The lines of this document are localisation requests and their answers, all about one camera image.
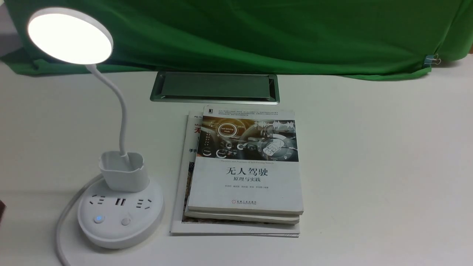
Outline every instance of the book title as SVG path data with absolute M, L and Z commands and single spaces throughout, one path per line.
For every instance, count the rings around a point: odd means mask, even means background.
M 246 181 L 246 182 L 261 182 L 261 178 L 263 176 L 268 176 L 268 169 L 266 168 L 248 168 L 248 170 L 244 170 L 243 167 L 241 167 L 239 170 L 235 167 L 228 167 L 227 168 L 227 173 L 226 175 L 243 175 L 248 177 L 233 177 L 233 181 Z

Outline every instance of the blue power button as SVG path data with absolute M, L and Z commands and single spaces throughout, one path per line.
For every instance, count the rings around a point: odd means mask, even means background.
M 96 217 L 94 218 L 94 222 L 95 222 L 95 223 L 102 223 L 104 220 L 105 220 L 105 216 L 101 216 L 101 215 L 96 216 Z

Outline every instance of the book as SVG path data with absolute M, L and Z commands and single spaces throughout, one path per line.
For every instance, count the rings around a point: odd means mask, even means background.
M 291 111 L 205 107 L 194 167 L 191 211 L 304 211 Z
M 189 210 L 189 207 L 186 207 L 184 215 L 188 217 L 194 217 L 194 218 L 211 218 L 211 219 L 219 219 L 219 220 L 234 220 L 234 221 L 245 221 L 245 222 L 267 222 L 267 223 L 281 223 L 281 224 L 299 223 L 299 215 L 199 212 L 199 211 L 191 211 Z
M 299 224 L 268 224 L 232 220 L 200 219 L 184 214 L 191 190 L 194 162 L 201 132 L 202 112 L 190 112 L 179 173 L 179 181 L 171 222 L 172 235 L 254 235 L 299 237 Z

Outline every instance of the white cable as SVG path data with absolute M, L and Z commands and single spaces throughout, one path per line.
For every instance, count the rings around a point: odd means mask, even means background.
M 61 228 L 62 228 L 62 224 L 64 223 L 64 220 L 66 219 L 66 216 L 67 214 L 69 213 L 69 211 L 72 209 L 72 207 L 74 206 L 74 204 L 77 202 L 77 200 L 80 198 L 80 196 L 82 196 L 82 194 L 84 193 L 84 191 L 86 189 L 88 189 L 91 185 L 93 185 L 95 182 L 99 181 L 100 179 L 102 179 L 103 176 L 102 174 L 99 174 L 98 176 L 94 177 L 92 180 L 90 180 L 89 182 L 87 182 L 87 184 L 85 184 L 73 197 L 72 199 L 69 201 L 69 203 L 67 203 L 66 207 L 64 208 L 64 210 L 62 211 L 60 217 L 59 217 L 59 220 L 56 224 L 56 231 L 54 233 L 54 239 L 55 239 L 55 242 L 54 242 L 54 250 L 56 251 L 56 256 L 58 257 L 60 263 L 62 266 L 70 266 L 69 264 L 69 261 L 67 261 L 66 257 L 64 256 L 64 253 L 62 251 L 62 247 L 61 247 L 61 238 L 60 238 L 60 234 L 61 234 Z
M 128 112 L 126 109 L 126 103 L 125 103 L 125 98 L 123 97 L 123 93 L 120 91 L 120 89 L 113 84 L 109 79 L 107 79 L 100 71 L 97 70 L 97 65 L 86 65 L 86 68 L 92 73 L 96 78 L 98 78 L 100 81 L 105 83 L 109 88 L 112 89 L 112 91 L 115 93 L 115 95 L 118 97 L 118 100 L 120 101 L 120 105 L 122 106 L 122 126 L 120 128 L 120 155 L 126 155 L 126 150 L 125 150 L 125 133 L 126 133 L 126 124 L 128 122 Z

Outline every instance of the power cord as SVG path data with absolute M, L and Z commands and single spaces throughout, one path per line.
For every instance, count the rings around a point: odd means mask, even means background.
M 61 228 L 62 228 L 62 224 L 64 223 L 64 220 L 66 219 L 66 216 L 67 214 L 69 214 L 70 210 L 72 209 L 72 207 L 74 206 L 74 204 L 77 202 L 77 200 L 79 200 L 80 196 L 82 196 L 82 194 L 84 194 L 84 192 L 91 186 L 93 185 L 95 182 L 101 180 L 103 178 L 102 174 L 99 174 L 98 176 L 94 177 L 92 180 L 90 180 L 89 182 L 87 182 L 87 184 L 85 184 L 73 197 L 72 199 L 69 201 L 69 203 L 67 203 L 66 207 L 64 208 L 64 210 L 62 211 L 61 215 L 59 216 L 59 220 L 56 224 L 56 232 L 54 234 L 54 239 L 55 239 L 55 242 L 54 242 L 54 250 L 56 251 L 56 256 L 58 257 L 58 260 L 59 262 L 61 263 L 62 266 L 70 266 L 70 263 L 69 261 L 67 261 L 66 257 L 64 256 L 64 253 L 62 251 L 62 247 L 61 247 L 61 238 L 60 238 L 60 234 L 61 234 Z

